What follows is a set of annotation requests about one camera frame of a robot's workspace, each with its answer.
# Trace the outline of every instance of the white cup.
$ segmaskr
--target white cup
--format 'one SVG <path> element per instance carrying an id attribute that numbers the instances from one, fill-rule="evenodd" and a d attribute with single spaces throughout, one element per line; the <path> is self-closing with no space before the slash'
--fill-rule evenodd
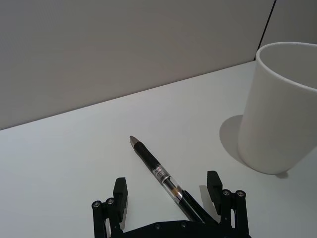
<path id="1" fill-rule="evenodd" d="M 317 45 L 273 43 L 256 60 L 238 151 L 254 170 L 279 174 L 317 146 Z"/>

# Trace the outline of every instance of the pen tip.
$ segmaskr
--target pen tip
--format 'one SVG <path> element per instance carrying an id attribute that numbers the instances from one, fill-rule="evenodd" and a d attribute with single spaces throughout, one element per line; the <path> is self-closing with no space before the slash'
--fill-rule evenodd
<path id="1" fill-rule="evenodd" d="M 138 142 L 139 142 L 139 140 L 137 138 L 135 138 L 134 136 L 130 135 L 130 143 L 131 143 L 132 147 L 134 147 L 134 145 L 136 143 L 138 143 Z"/>

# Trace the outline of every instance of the mug rim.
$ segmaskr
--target mug rim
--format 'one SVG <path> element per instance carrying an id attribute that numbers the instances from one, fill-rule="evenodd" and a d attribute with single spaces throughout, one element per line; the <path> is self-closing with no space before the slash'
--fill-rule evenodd
<path id="1" fill-rule="evenodd" d="M 310 47 L 315 47 L 317 48 L 317 45 L 316 44 L 311 44 L 311 43 L 303 43 L 303 42 L 292 42 L 292 41 L 284 41 L 284 42 L 274 42 L 274 43 L 270 43 L 270 44 L 267 44 L 265 46 L 262 46 L 258 49 L 257 53 L 256 53 L 256 61 L 257 63 L 259 63 L 268 73 L 272 74 L 273 76 L 275 76 L 276 78 L 286 82 L 286 83 L 289 83 L 289 84 L 292 84 L 296 87 L 300 87 L 300 88 L 303 88 L 305 90 L 309 90 L 309 91 L 312 91 L 314 93 L 317 93 L 317 89 L 316 88 L 313 88 L 313 87 L 309 87 L 307 85 L 304 85 L 304 84 L 301 84 L 301 83 L 298 83 L 298 82 L 295 82 L 291 79 L 288 79 L 278 73 L 276 73 L 275 71 L 273 71 L 272 69 L 270 69 L 269 67 L 266 66 L 265 63 L 263 63 L 263 61 L 261 60 L 260 58 L 260 53 L 261 51 L 263 51 L 264 49 L 268 48 L 268 47 L 271 47 L 271 46 L 276 46 L 276 45 L 302 45 L 302 46 L 310 46 Z"/>

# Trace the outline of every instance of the pen label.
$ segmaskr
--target pen label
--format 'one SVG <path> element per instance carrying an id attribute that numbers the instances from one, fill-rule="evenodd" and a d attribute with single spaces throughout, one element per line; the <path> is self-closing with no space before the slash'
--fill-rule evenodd
<path id="1" fill-rule="evenodd" d="M 160 183 L 163 183 L 165 179 L 170 176 L 169 173 L 162 166 L 158 166 L 156 169 L 153 169 L 153 175 Z"/>

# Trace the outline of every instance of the white wall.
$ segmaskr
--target white wall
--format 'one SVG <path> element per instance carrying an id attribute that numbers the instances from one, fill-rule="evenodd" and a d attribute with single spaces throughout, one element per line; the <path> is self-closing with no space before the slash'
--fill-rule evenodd
<path id="1" fill-rule="evenodd" d="M 2 0 L 0 128 L 253 60 L 273 0 Z"/>
<path id="2" fill-rule="evenodd" d="M 277 0 L 262 46 L 279 41 L 317 43 L 317 0 Z"/>

